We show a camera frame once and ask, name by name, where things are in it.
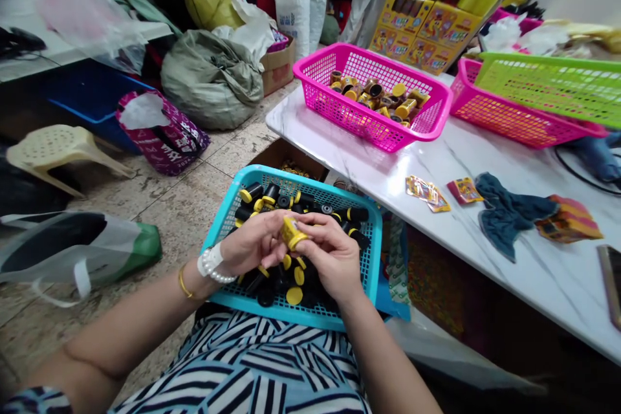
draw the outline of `plastic stool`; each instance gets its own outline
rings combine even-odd
[[[98,142],[114,148],[99,139]],[[80,126],[54,125],[28,133],[24,140],[8,148],[6,159],[11,165],[82,199],[84,194],[50,176],[48,170],[75,160],[90,160],[127,178],[135,175],[133,170],[100,151],[93,134]]]

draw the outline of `blue plastic bin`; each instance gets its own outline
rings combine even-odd
[[[42,74],[39,94],[84,120],[84,127],[126,152],[140,150],[116,121],[116,106],[125,94],[152,89],[94,60],[83,60]]]
[[[377,207],[372,202],[328,184],[263,165],[247,166],[235,176],[233,184],[229,188],[220,210],[213,220],[202,250],[222,241],[231,228],[233,228],[235,224],[235,210],[241,203],[241,199],[238,196],[239,190],[255,181],[262,183],[264,186],[271,182],[276,183],[280,186],[280,192],[283,195],[294,195],[297,191],[303,190],[305,193],[314,195],[317,202],[326,202],[335,209],[363,207],[369,210],[369,221],[364,223],[360,231],[369,238],[371,245],[360,255],[360,272],[364,292],[369,296],[373,305],[375,305],[381,261],[382,218]],[[263,317],[275,318],[308,327],[345,331],[341,317],[334,312],[325,310],[321,304],[317,304],[313,309],[299,305],[292,306],[287,303],[284,296],[279,295],[274,301],[273,306],[262,307],[255,298],[246,294],[244,287],[237,285],[237,283],[225,286],[218,293],[214,294],[210,301]]]

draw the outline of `pink bag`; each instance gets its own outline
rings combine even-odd
[[[121,97],[116,119],[163,175],[177,176],[210,143],[203,130],[155,89],[133,91]]]

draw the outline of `gold bracelet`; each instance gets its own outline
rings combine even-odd
[[[198,299],[198,298],[195,298],[195,297],[194,297],[194,293],[190,292],[190,291],[186,288],[185,284],[183,283],[183,270],[185,270],[186,265],[187,265],[187,263],[183,264],[183,267],[181,267],[181,268],[179,269],[179,286],[181,286],[181,289],[182,289],[182,290],[183,290],[183,292],[186,294],[186,296],[188,297],[188,299],[192,299],[192,300],[195,300],[195,301],[202,301],[202,300],[200,300],[200,299]]]

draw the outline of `yellow bag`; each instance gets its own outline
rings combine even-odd
[[[186,8],[194,24],[209,31],[223,25],[237,29],[245,24],[231,0],[186,0]]]

